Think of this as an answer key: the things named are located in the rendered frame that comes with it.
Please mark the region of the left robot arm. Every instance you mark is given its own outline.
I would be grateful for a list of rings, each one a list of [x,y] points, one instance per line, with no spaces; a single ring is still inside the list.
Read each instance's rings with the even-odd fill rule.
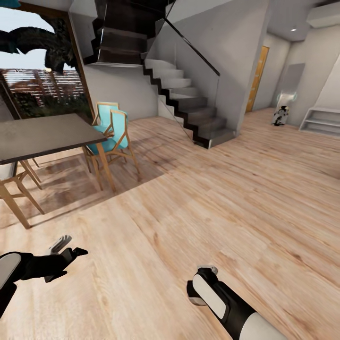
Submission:
[[[0,257],[0,318],[11,301],[17,286],[14,282],[44,277],[45,282],[51,282],[67,274],[64,269],[77,256],[87,255],[88,251],[66,248],[59,251],[71,241],[71,236],[59,237],[45,250],[45,256],[34,256],[32,253],[11,252]]]

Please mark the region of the pillar candle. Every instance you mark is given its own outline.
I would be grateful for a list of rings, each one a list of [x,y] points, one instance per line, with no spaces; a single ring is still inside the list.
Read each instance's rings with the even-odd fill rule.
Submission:
[[[188,297],[189,301],[195,306],[206,306],[207,304],[200,297]]]

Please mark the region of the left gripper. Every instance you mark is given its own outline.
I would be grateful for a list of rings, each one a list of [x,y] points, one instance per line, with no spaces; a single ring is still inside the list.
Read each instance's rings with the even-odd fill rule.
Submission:
[[[64,269],[71,264],[77,256],[87,255],[88,251],[75,248],[73,251],[71,248],[66,248],[59,255],[46,255],[48,259],[48,267],[46,271],[40,276],[44,277],[45,282],[51,282],[53,279],[57,279],[60,276],[64,276],[67,274]]]

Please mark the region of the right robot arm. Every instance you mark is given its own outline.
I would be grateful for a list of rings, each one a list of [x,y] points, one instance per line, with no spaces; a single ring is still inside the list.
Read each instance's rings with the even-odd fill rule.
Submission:
[[[218,280],[216,266],[198,265],[196,272],[187,283],[188,297],[202,298],[233,340],[290,340]]]

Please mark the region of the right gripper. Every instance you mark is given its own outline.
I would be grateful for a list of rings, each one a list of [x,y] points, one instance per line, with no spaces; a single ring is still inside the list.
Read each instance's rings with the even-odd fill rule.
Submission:
[[[189,298],[200,297],[193,288],[192,280],[189,280],[187,283],[187,294]]]

